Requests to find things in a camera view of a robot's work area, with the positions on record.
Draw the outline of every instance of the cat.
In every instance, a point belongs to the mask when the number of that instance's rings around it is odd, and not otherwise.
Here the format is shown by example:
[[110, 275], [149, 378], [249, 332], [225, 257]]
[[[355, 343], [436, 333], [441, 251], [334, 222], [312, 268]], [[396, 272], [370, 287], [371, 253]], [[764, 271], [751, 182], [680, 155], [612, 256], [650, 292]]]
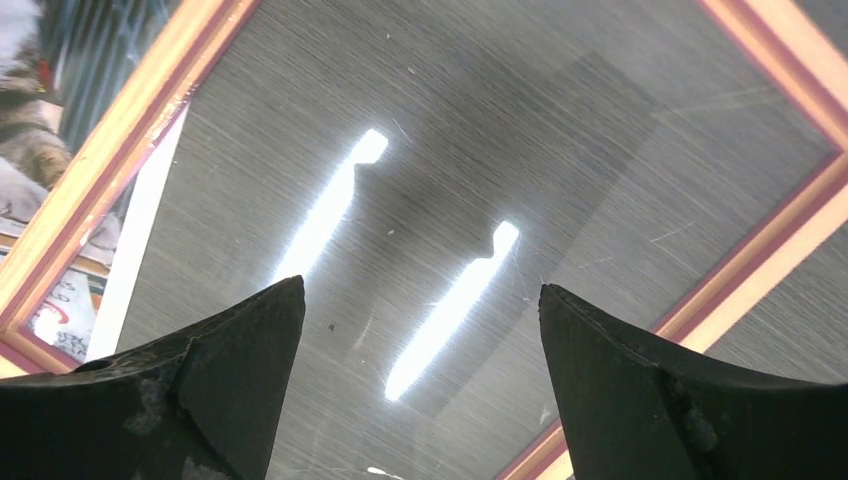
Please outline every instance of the cat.
[[[44, 0], [2, 0], [0, 8], [0, 216], [29, 223], [72, 155], [50, 128], [39, 98], [39, 21]], [[114, 250], [120, 222], [104, 218], [89, 243]]]

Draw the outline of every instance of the wooden frame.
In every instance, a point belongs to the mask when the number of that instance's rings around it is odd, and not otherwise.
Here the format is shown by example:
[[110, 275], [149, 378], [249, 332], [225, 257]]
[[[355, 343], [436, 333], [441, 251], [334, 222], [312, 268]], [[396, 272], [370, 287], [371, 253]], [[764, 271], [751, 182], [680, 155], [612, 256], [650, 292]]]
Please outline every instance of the wooden frame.
[[2, 353], [19, 368], [33, 370], [31, 365], [15, 361], [20, 360], [16, 354], [55, 373], [75, 366], [69, 357], [19, 327], [41, 305], [89, 232], [258, 4], [259, 0], [182, 0], [0, 264], [0, 340], [4, 350], [13, 349]]
[[[699, 0], [837, 152], [754, 228], [655, 328], [705, 352], [848, 221], [848, 62], [792, 0]], [[574, 474], [557, 421], [497, 478]]]

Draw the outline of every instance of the black object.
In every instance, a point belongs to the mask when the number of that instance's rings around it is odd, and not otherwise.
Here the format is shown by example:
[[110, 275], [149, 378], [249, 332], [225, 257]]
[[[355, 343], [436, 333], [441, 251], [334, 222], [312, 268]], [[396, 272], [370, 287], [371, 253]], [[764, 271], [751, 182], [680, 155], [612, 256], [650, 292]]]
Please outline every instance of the black object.
[[848, 388], [740, 368], [542, 287], [578, 480], [848, 478]]
[[265, 478], [303, 280], [67, 375], [0, 382], [0, 478]]

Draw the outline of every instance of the white border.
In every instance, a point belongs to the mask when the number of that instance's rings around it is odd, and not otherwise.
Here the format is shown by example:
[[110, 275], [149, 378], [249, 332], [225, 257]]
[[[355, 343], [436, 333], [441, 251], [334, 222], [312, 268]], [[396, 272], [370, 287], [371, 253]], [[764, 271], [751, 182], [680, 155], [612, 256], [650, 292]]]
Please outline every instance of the white border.
[[112, 269], [106, 280], [100, 310], [94, 322], [94, 330], [85, 355], [86, 362], [113, 355], [118, 348], [130, 298], [150, 232], [153, 230], [153, 220], [162, 200], [162, 191], [165, 189], [165, 181], [173, 163], [186, 113], [188, 105], [174, 119], [174, 124], [165, 138], [138, 172]]

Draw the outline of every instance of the gold frame trim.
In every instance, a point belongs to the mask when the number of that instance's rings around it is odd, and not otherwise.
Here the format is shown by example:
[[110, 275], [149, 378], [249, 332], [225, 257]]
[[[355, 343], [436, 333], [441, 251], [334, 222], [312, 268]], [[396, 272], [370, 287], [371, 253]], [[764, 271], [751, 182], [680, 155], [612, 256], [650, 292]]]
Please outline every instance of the gold frame trim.
[[259, 0], [183, 0], [0, 265], [0, 340], [48, 371], [69, 366], [17, 329], [71, 264]]
[[[703, 353], [848, 221], [848, 62], [792, 0], [698, 1], [837, 148], [660, 323], [658, 335]], [[573, 474], [557, 422], [497, 478]]]

